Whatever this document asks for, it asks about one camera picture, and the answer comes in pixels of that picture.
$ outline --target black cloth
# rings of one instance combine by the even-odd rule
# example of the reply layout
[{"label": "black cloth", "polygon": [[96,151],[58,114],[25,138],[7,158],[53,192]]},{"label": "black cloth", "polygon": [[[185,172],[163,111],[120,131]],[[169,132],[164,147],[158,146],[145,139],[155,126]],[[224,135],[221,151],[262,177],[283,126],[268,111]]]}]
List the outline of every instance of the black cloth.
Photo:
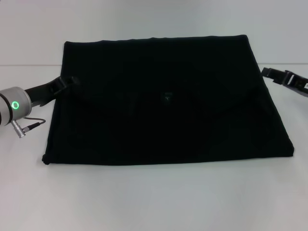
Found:
[{"label": "black cloth", "polygon": [[247,36],[64,45],[43,162],[193,163],[292,156]]}]

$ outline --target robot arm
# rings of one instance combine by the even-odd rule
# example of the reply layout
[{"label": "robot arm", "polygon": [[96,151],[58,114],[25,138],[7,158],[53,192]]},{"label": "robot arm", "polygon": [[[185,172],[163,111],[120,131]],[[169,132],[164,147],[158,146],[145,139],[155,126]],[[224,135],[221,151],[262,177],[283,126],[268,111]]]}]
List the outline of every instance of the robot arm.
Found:
[{"label": "robot arm", "polygon": [[12,124],[16,133],[21,138],[25,133],[44,123],[38,122],[21,128],[17,120],[25,118],[31,113],[32,107],[41,107],[56,99],[64,90],[77,84],[74,77],[57,77],[50,83],[23,90],[19,87],[8,88],[0,91],[0,127]]}]

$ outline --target white background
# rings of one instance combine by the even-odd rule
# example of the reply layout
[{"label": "white background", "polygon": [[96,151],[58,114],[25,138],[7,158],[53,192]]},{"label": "white background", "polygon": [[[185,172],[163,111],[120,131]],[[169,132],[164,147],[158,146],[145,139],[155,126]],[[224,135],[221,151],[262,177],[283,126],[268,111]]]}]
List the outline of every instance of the white background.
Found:
[{"label": "white background", "polygon": [[[247,34],[260,68],[308,77],[302,0],[1,0],[0,89],[59,76],[63,43]],[[293,158],[106,167],[41,162],[47,120],[0,129],[1,231],[306,231],[308,98],[266,79]],[[22,125],[28,121],[20,120]]]}]

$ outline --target green light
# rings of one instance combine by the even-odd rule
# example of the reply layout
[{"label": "green light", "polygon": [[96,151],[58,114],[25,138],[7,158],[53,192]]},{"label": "green light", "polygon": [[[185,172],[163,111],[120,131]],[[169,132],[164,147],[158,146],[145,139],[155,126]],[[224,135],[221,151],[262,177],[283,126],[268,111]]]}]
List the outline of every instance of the green light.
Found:
[{"label": "green light", "polygon": [[19,108],[19,103],[17,101],[13,101],[12,102],[12,108],[15,109],[15,110],[18,109]]}]

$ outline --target cable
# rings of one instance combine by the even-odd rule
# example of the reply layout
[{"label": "cable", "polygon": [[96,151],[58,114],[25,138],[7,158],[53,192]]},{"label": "cable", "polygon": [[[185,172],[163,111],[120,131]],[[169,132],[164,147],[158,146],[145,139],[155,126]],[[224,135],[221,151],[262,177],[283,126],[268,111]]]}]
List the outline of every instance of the cable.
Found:
[{"label": "cable", "polygon": [[40,125],[46,122],[45,119],[40,119],[40,118],[29,118],[29,117],[24,117],[24,119],[41,121],[41,122],[39,123]]}]

